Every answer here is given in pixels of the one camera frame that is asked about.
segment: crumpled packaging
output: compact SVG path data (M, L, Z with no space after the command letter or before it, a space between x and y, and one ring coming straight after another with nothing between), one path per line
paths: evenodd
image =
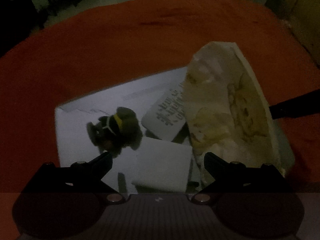
M183 103L203 186L214 181L204 169L207 152L247 167L272 163L285 173L269 105L235 43L210 42L194 54Z

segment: plush toy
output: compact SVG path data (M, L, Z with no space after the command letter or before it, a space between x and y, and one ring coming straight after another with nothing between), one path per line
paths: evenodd
M129 108L118 107L112 116L102 116L94 125L87 124L87 132L93 145L103 150L114 150L131 145L141 134L136 114Z

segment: yellow stripe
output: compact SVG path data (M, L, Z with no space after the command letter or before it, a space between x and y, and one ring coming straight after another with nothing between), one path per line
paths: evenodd
M119 130L121 132L122 131L122 120L120 119L120 117L117 114L114 114L113 117L115 118L115 120L119 126Z

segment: table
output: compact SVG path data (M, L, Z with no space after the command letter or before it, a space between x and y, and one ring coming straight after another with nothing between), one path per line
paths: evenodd
M320 71L276 16L247 0L133 0L46 28L0 59L0 189L19 192L58 162L54 109L73 98L185 66L209 41L236 42L270 105L320 88ZM320 114L283 119L294 181L320 181ZM14 197L2 218L10 238Z

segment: orange tablecloth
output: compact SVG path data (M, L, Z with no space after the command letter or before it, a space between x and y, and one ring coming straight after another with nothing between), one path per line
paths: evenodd
M134 0L90 9L29 37L0 59L1 191L22 190L43 162L59 164L57 105L185 66L209 41L238 44L270 105L320 88L320 71L309 54L262 5ZM282 119L281 126L296 156L291 177L320 181L320 114ZM1 195L9 211L13 200Z

